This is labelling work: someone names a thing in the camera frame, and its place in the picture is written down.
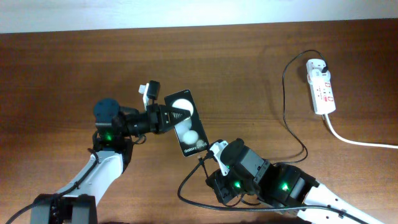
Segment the black Samsung flip phone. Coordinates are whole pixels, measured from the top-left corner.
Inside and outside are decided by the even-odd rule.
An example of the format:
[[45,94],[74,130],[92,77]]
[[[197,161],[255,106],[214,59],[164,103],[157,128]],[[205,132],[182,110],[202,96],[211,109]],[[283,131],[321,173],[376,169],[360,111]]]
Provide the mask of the black Samsung flip phone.
[[184,157],[205,151],[209,147],[208,138],[201,123],[197,107],[190,90],[182,90],[164,98],[165,104],[177,109],[188,110],[190,117],[174,126]]

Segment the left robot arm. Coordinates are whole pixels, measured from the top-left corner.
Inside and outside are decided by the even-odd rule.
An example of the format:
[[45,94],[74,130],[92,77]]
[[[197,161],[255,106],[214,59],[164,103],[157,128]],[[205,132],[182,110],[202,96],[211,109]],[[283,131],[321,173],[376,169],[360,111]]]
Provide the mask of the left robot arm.
[[188,110],[153,103],[143,112],[110,98],[94,107],[96,131],[86,166],[57,193],[41,194],[33,203],[31,223],[97,223],[97,205],[124,173],[136,144],[147,133],[163,134],[189,118]]

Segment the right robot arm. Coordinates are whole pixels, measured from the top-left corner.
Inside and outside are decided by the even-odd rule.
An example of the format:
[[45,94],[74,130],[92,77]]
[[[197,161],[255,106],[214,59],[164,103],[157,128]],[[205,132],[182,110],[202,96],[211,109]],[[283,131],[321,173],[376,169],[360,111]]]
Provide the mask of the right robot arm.
[[378,219],[345,202],[298,167],[271,164],[242,139],[218,140],[209,151],[220,168],[206,184],[219,203],[227,204],[240,195],[255,195],[260,204],[280,213],[292,208],[293,215],[310,223],[378,223]]

